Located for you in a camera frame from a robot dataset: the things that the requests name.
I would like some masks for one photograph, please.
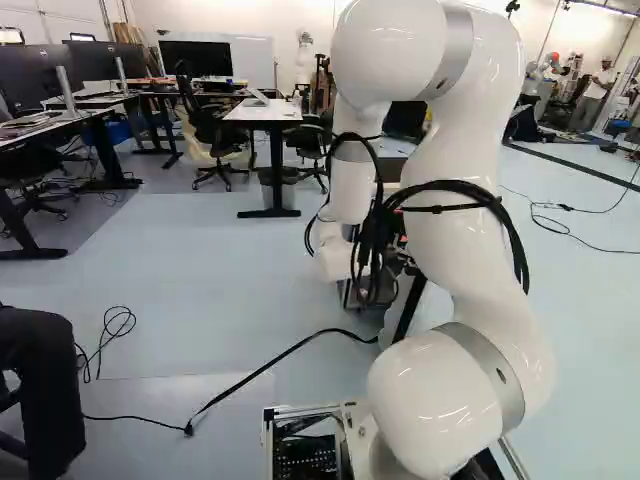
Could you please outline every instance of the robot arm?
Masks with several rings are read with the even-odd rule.
[[[529,62],[525,68],[525,79],[522,93],[525,95],[537,95],[538,86],[544,80],[544,72],[551,67],[555,74],[562,75],[560,71],[560,55],[558,52],[547,53],[540,63]]]
[[[335,134],[373,139],[391,101],[428,101],[434,124],[405,164],[402,186],[460,179],[495,194],[498,148],[524,73],[520,39],[506,18],[437,0],[355,0],[340,17],[331,58]],[[314,259],[327,280],[348,277],[352,244],[341,225],[366,217],[374,174],[360,143],[336,150],[330,202],[315,228]],[[407,205],[466,202],[429,191]],[[411,474],[435,480],[537,411],[555,366],[509,264],[501,224],[487,209],[405,212],[404,219],[411,255],[449,291],[454,315],[384,351],[370,370],[368,396],[395,457]]]

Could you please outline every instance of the computer monitor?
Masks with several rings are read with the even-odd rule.
[[[228,43],[161,40],[159,44],[162,63],[168,75],[175,75],[176,64],[183,60],[194,77],[233,76],[231,47]]]
[[[69,46],[76,74],[85,82],[119,80],[115,58],[120,57],[126,78],[144,78],[147,66],[141,45],[63,40]]]
[[[58,65],[66,68],[72,91],[84,88],[74,74],[66,45],[0,46],[0,65],[0,91],[14,116],[20,110],[40,108],[40,102],[62,95],[56,74]]]
[[[117,44],[112,42],[82,42],[63,40],[73,57],[76,75],[84,82],[118,80]]]
[[[116,44],[116,53],[122,59],[125,77],[146,78],[149,75],[142,45],[118,43]]]

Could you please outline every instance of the dark pants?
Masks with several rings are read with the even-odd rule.
[[[73,331],[60,315],[0,307],[0,368],[20,377],[31,479],[55,479],[84,450]]]

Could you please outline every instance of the office chair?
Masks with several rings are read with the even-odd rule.
[[[4,373],[0,371],[0,413],[4,413],[20,401],[20,387],[9,390]],[[23,441],[0,430],[0,450],[27,461],[27,447]]]
[[[59,170],[67,156],[54,148],[42,145],[22,145],[3,153],[0,162],[0,188],[19,190],[21,201],[15,207],[24,217],[29,212],[44,211],[54,213],[59,220],[67,219],[67,211],[49,205],[50,202],[73,199],[79,201],[76,193],[52,194],[58,188],[54,183],[44,181],[45,175]],[[9,236],[11,232],[3,231]]]
[[[194,162],[200,161],[207,164],[215,159],[214,166],[198,167],[201,175],[193,181],[191,188],[198,190],[202,182],[217,176],[225,183],[227,192],[230,192],[231,182],[227,174],[244,173],[248,179],[248,175],[253,170],[254,159],[248,150],[242,148],[242,145],[249,140],[249,136],[244,130],[223,124],[220,106],[200,105],[191,88],[189,75],[178,74],[176,79],[186,115],[179,110],[176,113],[182,120],[182,131],[187,141],[189,156]],[[249,162],[248,169],[233,168],[231,163],[223,162],[223,159],[237,160],[245,156]]]
[[[327,145],[331,143],[331,127],[333,124],[333,113],[326,110],[322,115],[303,115],[304,123],[286,132],[287,147],[295,147],[296,154],[301,158],[302,164],[306,158],[313,160],[312,168],[298,168],[298,180],[305,180],[314,177],[322,194],[326,195],[328,190],[322,177],[328,176],[325,166],[320,166],[320,160],[327,156]]]

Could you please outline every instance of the black cable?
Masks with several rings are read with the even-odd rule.
[[[382,271],[386,268],[385,249],[387,248],[392,236],[391,234],[393,233],[389,228],[389,216],[395,215],[395,211],[400,209],[402,204],[413,195],[424,191],[438,190],[464,195],[475,200],[476,203],[444,206],[432,205],[429,207],[405,207],[404,210],[408,212],[420,211],[431,214],[441,214],[449,210],[488,208],[507,230],[513,253],[514,272],[516,278],[522,284],[523,290],[528,293],[529,266],[524,247],[509,213],[500,203],[500,199],[494,197],[493,194],[473,183],[462,180],[436,180],[402,189],[391,195],[383,202],[384,184],[380,175],[378,155],[369,142],[369,140],[374,138],[377,137],[365,138],[354,132],[344,132],[336,136],[326,155],[326,162],[330,169],[331,159],[340,145],[348,141],[357,141],[366,148],[376,171],[376,194],[369,210],[369,214],[362,223],[361,229],[353,241],[353,249],[351,251],[349,265],[351,281],[360,304],[363,306],[378,305]],[[316,215],[309,221],[305,228],[305,247],[310,255],[313,255],[314,252],[311,247],[309,237],[313,224],[317,219],[318,216]],[[366,287],[366,298],[363,298],[362,278],[364,268],[367,265],[370,265],[369,282]]]
[[[267,363],[262,365],[260,368],[258,368],[257,370],[255,370],[251,374],[247,375],[245,378],[240,380],[235,385],[232,385],[231,387],[227,388],[224,392],[222,392],[222,393],[216,395],[214,398],[212,398],[209,402],[207,402],[207,404],[205,406],[203,406],[200,410],[198,410],[196,413],[194,413],[192,415],[192,417],[189,419],[189,421],[187,422],[187,424],[184,427],[185,433],[190,431],[191,434],[193,435],[193,432],[194,432],[193,421],[200,414],[204,413],[205,411],[207,411],[209,408],[213,407],[214,405],[217,405],[218,403],[223,401],[225,398],[233,395],[235,392],[240,390],[246,384],[248,384],[249,382],[254,380],[256,377],[262,375],[268,369],[273,367],[276,363],[278,363],[281,360],[283,360],[284,358],[288,357],[289,355],[291,355],[293,352],[295,352],[299,348],[305,346],[307,343],[311,342],[312,340],[314,340],[314,339],[316,339],[316,338],[318,338],[318,337],[320,337],[322,335],[325,335],[327,333],[339,333],[340,335],[344,335],[346,337],[349,337],[351,340],[354,340],[354,341],[359,342],[359,343],[364,343],[366,345],[371,345],[371,344],[374,344],[374,343],[376,343],[378,341],[378,336],[377,335],[375,337],[373,337],[373,338],[365,340],[365,339],[359,337],[358,335],[356,335],[355,333],[349,332],[348,330],[343,330],[341,328],[326,328],[324,330],[320,330],[320,331],[314,333],[313,335],[309,335],[308,337],[300,340],[295,345],[289,347],[287,350],[282,352],[277,357],[269,360]]]
[[[525,293],[529,292],[529,265],[524,247],[520,240],[520,236],[513,225],[513,221],[511,220],[507,210],[500,202],[501,199],[499,197],[494,197],[491,192],[485,190],[479,185],[466,182],[464,180],[434,180],[423,184],[412,185],[411,187],[404,188],[391,195],[384,202],[384,208],[386,209],[387,214],[400,208],[401,205],[410,197],[425,191],[446,191],[458,193],[469,197],[486,207],[505,227],[511,243],[514,273],[518,281],[521,283],[522,289]],[[449,209],[449,207],[456,206],[435,205],[422,208],[421,211],[430,211],[432,214],[439,214],[440,212]]]
[[[110,329],[110,327],[113,324],[113,322],[118,318],[121,318],[124,321],[122,322],[120,327],[118,327],[118,329],[114,332],[113,330]],[[136,323],[137,323],[137,318],[129,307],[126,307],[124,305],[116,305],[104,312],[104,316],[103,316],[104,326],[102,328],[102,332],[100,333],[100,340],[98,341],[98,349],[93,353],[93,355],[88,356],[87,352],[80,345],[78,345],[77,343],[75,344],[76,348],[81,352],[80,354],[78,354],[78,358],[84,359],[84,365],[81,367],[82,379],[84,383],[91,383],[92,381],[91,365],[90,365],[91,361],[94,358],[98,359],[98,369],[96,371],[96,376],[95,376],[95,379],[98,380],[100,378],[100,374],[102,371],[103,350],[107,345],[109,345],[109,343],[111,343],[116,338],[122,338],[125,335],[129,334],[129,332],[133,330],[133,327],[136,326]],[[185,435],[189,435],[189,433],[185,431],[184,428],[179,427],[177,425],[170,425],[158,420],[154,420],[152,418],[138,417],[136,415],[118,415],[113,417],[96,417],[93,415],[87,415],[86,413],[83,413],[82,415],[87,420],[94,420],[94,421],[112,421],[112,420],[127,420],[127,419],[138,420],[145,423],[152,423],[154,425],[159,425],[161,427],[169,428],[172,430],[179,430],[181,432],[184,432]]]
[[[572,207],[570,205],[567,205],[566,203],[537,202],[537,201],[532,200],[528,195],[525,195],[524,193],[518,192],[516,190],[512,190],[511,188],[505,187],[504,185],[500,185],[500,188],[503,188],[504,190],[507,190],[508,192],[511,192],[511,193],[513,193],[515,195],[518,195],[518,196],[522,197],[522,198],[525,198],[529,202],[529,215],[531,217],[531,221],[534,224],[536,224],[538,227],[543,228],[543,229],[547,230],[548,232],[555,233],[557,235],[564,235],[564,236],[573,238],[574,240],[576,240],[577,242],[583,244],[584,246],[589,247],[589,248],[591,248],[593,250],[596,250],[598,252],[603,252],[603,253],[621,253],[621,254],[627,254],[627,255],[640,255],[640,251],[615,250],[615,249],[602,248],[602,247],[598,247],[596,245],[593,245],[593,244],[587,242],[586,240],[578,237],[577,235],[574,235],[573,233],[571,233],[571,229],[567,225],[565,225],[564,223],[560,222],[559,220],[556,220],[555,218],[547,217],[547,216],[542,215],[540,213],[536,213],[536,211],[535,211],[536,208],[547,208],[547,209],[551,209],[551,210],[562,210],[562,211],[565,211],[565,212],[578,212],[578,213],[587,213],[587,214],[596,214],[596,215],[610,213],[618,205],[620,205],[620,203],[622,202],[624,197],[627,195],[627,193],[630,190],[630,185],[633,183],[633,180],[635,179],[636,175],[638,174],[638,171],[640,171],[640,164],[638,164],[638,166],[636,166],[636,169],[634,170],[633,175],[629,179],[629,182],[628,182],[629,185],[627,185],[627,187],[624,189],[624,191],[622,192],[622,195],[620,195],[620,198],[618,198],[618,200],[613,205],[611,205],[609,208],[606,208],[604,210],[587,210],[587,209],[575,208],[575,207]]]
[[[121,317],[123,317],[124,321],[122,322],[120,327],[115,332],[110,330],[111,324],[117,318],[121,318]],[[80,352],[81,352],[80,354],[78,354],[78,358],[84,359],[84,365],[81,367],[81,369],[83,371],[83,381],[84,381],[84,383],[90,383],[92,381],[91,369],[90,369],[91,361],[96,357],[98,359],[98,370],[96,372],[96,377],[95,377],[96,380],[98,380],[100,378],[100,373],[101,373],[101,369],[102,369],[102,352],[103,352],[103,350],[105,349],[105,347],[107,345],[109,345],[109,343],[111,343],[116,338],[122,338],[125,335],[129,334],[131,332],[131,330],[133,330],[133,328],[136,326],[136,323],[137,323],[137,318],[136,318],[135,314],[131,311],[131,309],[129,307],[126,307],[124,305],[117,305],[117,306],[111,307],[106,312],[104,312],[104,316],[103,316],[104,327],[102,329],[102,333],[100,334],[100,340],[98,341],[98,349],[91,356],[88,356],[87,352],[85,351],[85,349],[83,349],[77,343],[75,344],[76,348],[78,348],[78,350],[80,350]],[[94,415],[87,415],[87,414],[83,413],[83,416],[84,416],[84,418],[86,418],[88,420],[94,420],[94,421],[138,420],[140,422],[151,423],[151,424],[158,425],[158,426],[161,426],[161,427],[165,427],[165,428],[168,428],[168,429],[171,429],[171,430],[178,430],[178,431],[183,432],[185,434],[185,436],[192,437],[194,435],[193,421],[201,413],[205,412],[206,410],[208,410],[212,406],[220,403],[225,398],[231,396],[232,394],[234,394],[235,392],[240,390],[242,387],[244,387],[246,384],[248,384],[249,382],[254,380],[256,377],[258,377],[261,374],[263,374],[266,370],[268,370],[269,368],[273,367],[276,363],[278,363],[281,360],[283,360],[284,358],[288,357],[289,355],[291,355],[292,353],[294,353],[296,350],[300,349],[301,347],[303,347],[307,343],[309,343],[312,340],[314,340],[314,339],[316,339],[316,338],[318,338],[318,337],[320,337],[322,335],[325,335],[327,333],[339,333],[341,335],[344,335],[346,337],[351,338],[352,340],[354,340],[356,342],[364,343],[364,344],[367,344],[367,345],[374,344],[374,343],[376,343],[378,341],[377,335],[375,337],[373,337],[373,338],[370,338],[370,339],[363,339],[363,338],[359,337],[358,335],[356,335],[355,333],[349,332],[348,330],[343,330],[341,328],[327,328],[327,329],[324,329],[324,330],[320,330],[320,331],[314,333],[313,335],[309,335],[308,337],[302,339],[301,341],[299,341],[298,343],[296,343],[292,347],[290,347],[287,350],[285,350],[284,352],[282,352],[277,357],[275,357],[272,360],[270,360],[269,362],[265,363],[262,367],[258,368],[257,370],[255,370],[250,375],[246,376],[245,378],[243,378],[242,380],[237,382],[235,385],[229,387],[228,389],[226,389],[224,392],[220,393],[219,395],[216,395],[204,407],[202,407],[194,415],[192,415],[191,418],[189,418],[189,421],[187,422],[187,424],[184,427],[179,427],[177,425],[171,425],[171,424],[168,424],[168,423],[161,422],[159,420],[154,420],[154,419],[146,418],[146,417],[140,417],[140,416],[136,416],[136,415],[117,415],[117,416],[111,416],[111,417],[96,417]]]

